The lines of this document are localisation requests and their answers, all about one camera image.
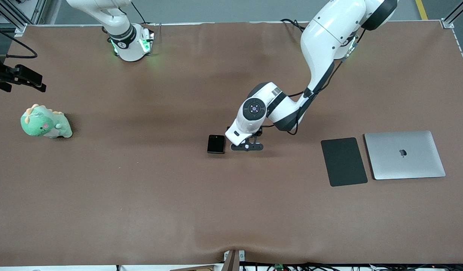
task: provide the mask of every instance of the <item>plush toy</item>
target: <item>plush toy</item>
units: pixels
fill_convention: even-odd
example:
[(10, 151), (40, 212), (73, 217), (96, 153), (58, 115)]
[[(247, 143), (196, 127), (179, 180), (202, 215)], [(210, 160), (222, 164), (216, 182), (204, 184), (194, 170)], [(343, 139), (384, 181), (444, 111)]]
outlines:
[(38, 104), (27, 109), (21, 117), (22, 129), (32, 137), (71, 137), (72, 130), (64, 113)]

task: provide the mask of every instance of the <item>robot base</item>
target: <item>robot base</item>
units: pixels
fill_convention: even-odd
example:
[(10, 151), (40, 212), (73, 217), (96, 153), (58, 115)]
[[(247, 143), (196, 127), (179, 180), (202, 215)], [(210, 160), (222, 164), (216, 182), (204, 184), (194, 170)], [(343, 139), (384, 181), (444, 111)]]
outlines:
[(150, 55), (153, 47), (154, 32), (142, 27), (140, 24), (132, 24), (136, 29), (136, 38), (129, 44), (127, 49), (119, 48), (114, 42), (114, 52), (125, 61), (133, 62), (140, 60), (145, 55)]

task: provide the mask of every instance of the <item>smartphone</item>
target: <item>smartphone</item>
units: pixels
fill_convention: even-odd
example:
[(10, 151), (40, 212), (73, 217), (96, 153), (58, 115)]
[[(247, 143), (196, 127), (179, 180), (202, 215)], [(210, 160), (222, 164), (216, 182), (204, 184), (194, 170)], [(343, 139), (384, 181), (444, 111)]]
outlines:
[(225, 153), (225, 136), (211, 134), (208, 137), (208, 153)]

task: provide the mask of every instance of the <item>laptop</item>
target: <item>laptop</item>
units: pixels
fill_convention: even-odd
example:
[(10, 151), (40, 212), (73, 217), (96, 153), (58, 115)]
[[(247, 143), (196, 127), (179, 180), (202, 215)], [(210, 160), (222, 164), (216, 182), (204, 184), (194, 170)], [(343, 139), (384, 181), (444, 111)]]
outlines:
[(365, 134), (375, 180), (444, 177), (430, 131)]

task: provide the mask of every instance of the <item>brown paper sheet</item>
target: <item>brown paper sheet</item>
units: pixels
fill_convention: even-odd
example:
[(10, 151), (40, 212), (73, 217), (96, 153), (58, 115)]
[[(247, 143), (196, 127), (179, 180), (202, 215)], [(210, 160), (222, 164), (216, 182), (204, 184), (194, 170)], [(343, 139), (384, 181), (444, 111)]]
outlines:
[[(47, 92), (0, 91), (0, 266), (247, 261), (463, 263), (463, 60), (438, 21), (391, 22), (359, 47), (294, 137), (206, 153), (261, 82), (310, 74), (289, 24), (163, 26), (154, 55), (114, 57), (100, 27), (33, 27), (22, 63)], [(26, 53), (15, 43), (12, 53)], [(34, 103), (71, 139), (27, 136)], [(366, 132), (430, 130), (445, 178), (375, 181)], [(331, 187), (320, 141), (356, 137), (369, 182)]]

